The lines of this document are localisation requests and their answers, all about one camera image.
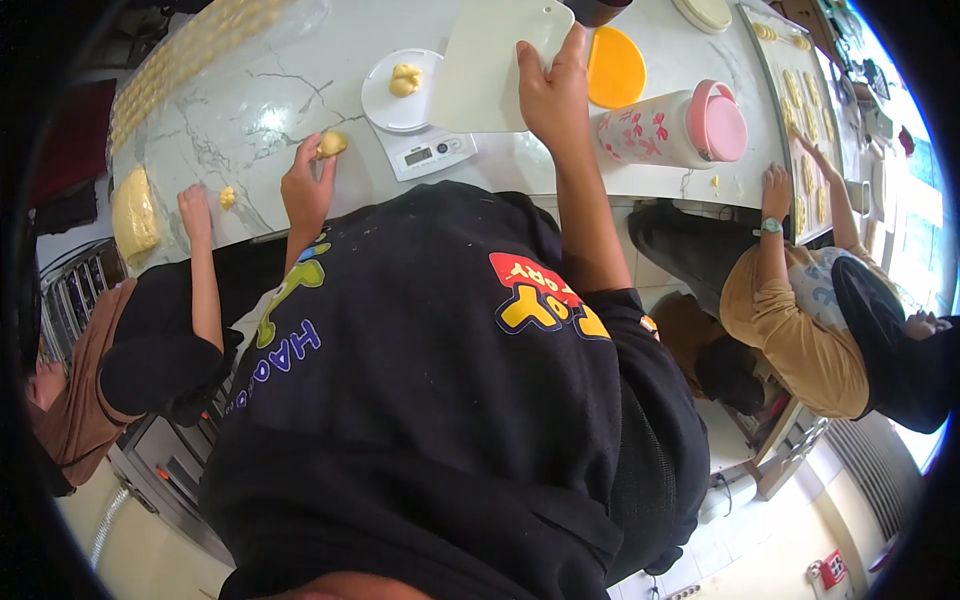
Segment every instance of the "baking sheet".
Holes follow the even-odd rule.
[[[749,6],[737,4],[740,14],[746,21],[747,28],[752,33],[751,38],[756,50],[760,54],[761,63],[767,76],[767,83],[775,90],[777,101],[774,103],[774,110],[779,117],[780,135],[783,140],[784,155],[790,156],[789,164],[785,165],[787,171],[793,178],[794,204],[790,211],[791,228],[787,233],[789,239],[794,244],[805,244],[810,240],[822,235],[833,227],[833,218],[830,213],[829,202],[829,184],[823,173],[817,167],[813,156],[810,156],[795,139],[790,139],[787,135],[784,125],[784,114],[780,107],[780,101],[784,100],[790,104],[793,109],[794,117],[798,129],[807,132],[807,135],[813,139],[811,128],[807,125],[804,114],[804,104],[808,105],[813,111],[813,130],[816,131],[817,139],[814,143],[820,146],[820,149],[828,156],[828,159],[842,170],[843,155],[840,146],[840,130],[837,127],[836,115],[830,102],[830,92],[827,85],[826,75],[817,59],[816,46],[807,30],[796,23],[788,21],[778,14],[759,12]],[[754,24],[758,23],[771,27],[779,38],[776,41],[760,39],[754,31]],[[809,42],[809,49],[803,49],[793,41],[793,36],[803,36]],[[784,71],[789,70],[793,73],[796,81],[797,90],[802,99],[801,105],[797,106],[789,92],[788,84],[784,76]],[[816,89],[814,92],[820,102],[820,106],[814,105],[811,90],[806,83],[804,73],[809,73]],[[827,127],[833,130],[833,141],[830,142],[827,136]],[[804,186],[804,157],[810,161],[810,167],[813,172],[814,184],[812,189],[807,192]],[[823,190],[822,198],[824,208],[821,211],[818,207],[818,190]]]

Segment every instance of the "hand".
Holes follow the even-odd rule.
[[[30,377],[27,383],[27,398],[33,404],[46,412],[65,389],[66,374],[63,372],[63,363],[44,365],[36,361],[36,375]]]
[[[587,103],[587,30],[574,23],[564,46],[544,75],[540,54],[529,42],[516,44],[520,67],[520,114],[550,154],[589,147]]]
[[[183,228],[190,238],[190,244],[210,243],[210,207],[206,203],[206,192],[197,183],[177,194],[177,206],[183,217]]]
[[[763,204],[760,207],[763,219],[773,217],[782,223],[792,203],[793,183],[790,176],[783,167],[770,163],[770,168],[763,173]]]
[[[324,162],[320,182],[313,181],[310,161],[317,156],[321,138],[319,133],[314,133],[303,140],[297,147],[293,166],[280,179],[280,196],[290,220],[290,230],[315,231],[314,237],[324,226],[333,197],[333,178],[337,173],[337,157],[331,156]]]
[[[836,170],[832,164],[829,163],[827,157],[824,156],[824,153],[820,152],[820,146],[814,146],[813,142],[810,141],[810,138],[806,136],[806,133],[802,133],[796,127],[793,127],[790,133],[800,140],[800,145],[804,147],[804,150],[810,153],[813,156],[814,161],[816,161],[817,166],[820,167],[820,170],[823,172],[824,177],[827,178],[831,184],[838,183],[843,185],[843,176],[840,175],[840,172]]]

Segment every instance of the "plastic wrap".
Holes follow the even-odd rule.
[[[182,85],[204,77],[224,56],[262,54],[319,27],[328,0],[215,0],[151,52],[117,93],[110,115],[108,151],[124,145],[153,110]]]
[[[113,192],[111,204],[117,250],[130,263],[134,255],[156,246],[160,240],[150,184],[142,165],[134,167]]]

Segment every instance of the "woman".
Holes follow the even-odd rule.
[[[634,245],[687,282],[733,338],[759,348],[813,413],[857,419],[877,410],[931,433],[956,389],[952,318],[904,318],[896,286],[860,244],[843,177],[809,139],[794,136],[829,184],[836,247],[784,243],[793,186],[776,165],[764,174],[759,231],[660,203],[631,215]]]
[[[574,26],[546,75],[517,48],[561,233],[450,181],[327,227],[335,160],[316,183],[320,135],[298,148],[288,275],[201,481],[237,564],[221,598],[600,599],[680,556],[707,440],[583,152],[585,44]]]
[[[204,387],[219,385],[225,374],[221,321],[232,324],[250,312],[282,277],[282,242],[256,252],[227,248],[214,258],[204,190],[192,185],[177,200],[190,260],[106,290],[73,347],[69,379],[63,364],[37,362],[29,380],[36,439],[69,484],[64,489],[61,479],[50,477],[57,494],[85,483],[144,413],[165,410],[173,398],[198,389],[207,397]],[[228,340],[229,360],[237,344]],[[198,408],[197,418],[202,404]]]

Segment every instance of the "kitchen counter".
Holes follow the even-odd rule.
[[[759,0],[751,3],[769,10]],[[370,4],[331,2],[321,27],[282,46],[247,42],[171,93],[139,125],[114,156],[113,175],[119,182],[137,163],[144,164],[161,243],[132,265],[132,273],[188,256],[176,197],[195,182],[211,190],[215,247],[287,229],[279,179],[296,146],[316,131],[335,129],[350,141],[337,167],[330,217],[385,202],[418,183],[445,179],[493,191],[556,193],[550,156],[530,133],[476,134],[476,156],[431,176],[396,181],[363,115],[361,83],[372,66],[394,50],[426,48],[442,54],[461,3]],[[783,161],[780,129],[749,38],[753,33],[732,10],[732,26],[719,36],[697,30],[670,0],[635,2],[611,23],[634,40],[646,61],[643,98],[692,89],[702,79],[725,82],[744,113],[750,139],[738,162],[709,171],[620,165],[597,145],[594,151],[609,194],[759,207],[762,171],[771,161]],[[603,112],[591,107],[594,121]],[[236,191],[236,204],[225,212],[216,195],[227,185]]]

